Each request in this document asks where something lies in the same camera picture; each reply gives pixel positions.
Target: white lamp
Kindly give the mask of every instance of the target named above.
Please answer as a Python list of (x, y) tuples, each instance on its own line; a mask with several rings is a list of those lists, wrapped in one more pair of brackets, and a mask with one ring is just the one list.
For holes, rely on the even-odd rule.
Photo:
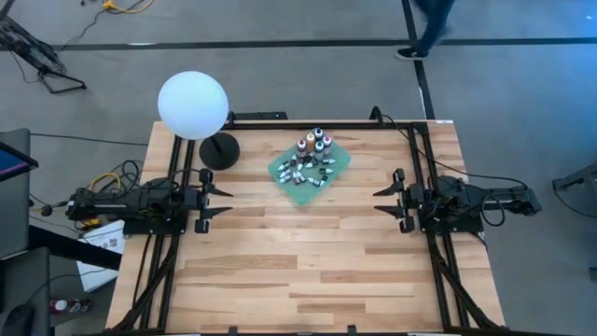
[(197, 71), (170, 77), (158, 96), (160, 117), (170, 130), (185, 139), (203, 141), (199, 155), (214, 170), (230, 168), (240, 156), (239, 143), (218, 133), (229, 113), (228, 97), (215, 79)]

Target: wooden table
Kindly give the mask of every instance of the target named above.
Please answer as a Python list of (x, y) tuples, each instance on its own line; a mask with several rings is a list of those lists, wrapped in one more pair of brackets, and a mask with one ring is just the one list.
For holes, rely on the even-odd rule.
[[(429, 129), (436, 160), (464, 170), (454, 125), (430, 121)], [(229, 326), (240, 332), (345, 332), (351, 324), (359, 331), (442, 330), (425, 237), (400, 233), (393, 217), (373, 209), (396, 204), (397, 196), (371, 196), (392, 183), (396, 168), (404, 168), (407, 185), (415, 181), (409, 142), (398, 131), (331, 131), (353, 160), (305, 207), (292, 204), (267, 172), (305, 132), (228, 133), (238, 139), (241, 157), (215, 173), (215, 184), (234, 198), (212, 196), (211, 206), (234, 209), (217, 216), (208, 234), (188, 230), (182, 236), (168, 332), (227, 332)], [(173, 142), (174, 135), (156, 122), (144, 180), (167, 175)], [(195, 155), (193, 168), (201, 167)], [(198, 184), (195, 174), (191, 183)], [(190, 228), (197, 217), (191, 213)], [(489, 318), (503, 324), (484, 246), (470, 234), (452, 239), (463, 285)], [(107, 327), (131, 307), (145, 241), (135, 236), (127, 242)], [(458, 325), (446, 288), (452, 324)], [(154, 300), (150, 326), (159, 303)]]

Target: tripod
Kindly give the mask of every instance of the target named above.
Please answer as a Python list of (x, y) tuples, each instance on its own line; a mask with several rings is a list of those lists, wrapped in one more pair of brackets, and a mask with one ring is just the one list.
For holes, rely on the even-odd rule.
[[(58, 59), (58, 55), (50, 45), (33, 37), (6, 15), (13, 2), (14, 0), (9, 0), (0, 10), (0, 45), (21, 56), (37, 69), (37, 79), (51, 94), (87, 89), (82, 80), (65, 75), (66, 66)], [(46, 77), (64, 78), (78, 84), (70, 88), (54, 90), (47, 83)]]

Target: lamp stand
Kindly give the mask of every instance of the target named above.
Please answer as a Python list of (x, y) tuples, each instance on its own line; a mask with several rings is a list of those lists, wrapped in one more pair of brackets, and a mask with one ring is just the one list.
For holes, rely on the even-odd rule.
[(212, 170), (230, 168), (240, 155), (239, 142), (228, 133), (216, 133), (203, 140), (199, 147), (199, 157)]

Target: green mat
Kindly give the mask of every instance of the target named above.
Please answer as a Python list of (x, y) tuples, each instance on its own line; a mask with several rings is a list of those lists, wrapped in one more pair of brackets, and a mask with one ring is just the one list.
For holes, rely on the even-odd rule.
[[(293, 145), (290, 149), (286, 151), (286, 153), (282, 154), (276, 160), (274, 160), (269, 167), (271, 178), (280, 186), (280, 188), (284, 189), (290, 197), (298, 204), (298, 205), (305, 205), (311, 201), (315, 195), (320, 193), (323, 189), (327, 188), (330, 183), (341, 174), (343, 171), (348, 168), (348, 163), (351, 161), (351, 155), (344, 150), (341, 146), (338, 146), (336, 142), (332, 142), (332, 150), (331, 154), (326, 157), (325, 159), (333, 159), (336, 162), (333, 164), (323, 164), (319, 162), (316, 166), (311, 169), (303, 167), (300, 172), (305, 176), (305, 178), (312, 177), (316, 180), (321, 180), (323, 175), (319, 174), (319, 168), (329, 168), (332, 169), (334, 172), (331, 174), (327, 174), (327, 182), (322, 187), (316, 187), (311, 184), (309, 181), (301, 183), (299, 185), (295, 185), (294, 181), (291, 179), (286, 183), (280, 183), (280, 174), (282, 171), (278, 171), (278, 167), (284, 161), (290, 161), (293, 154), (297, 153), (297, 146)], [(295, 172), (297, 167), (290, 167), (290, 169)]]

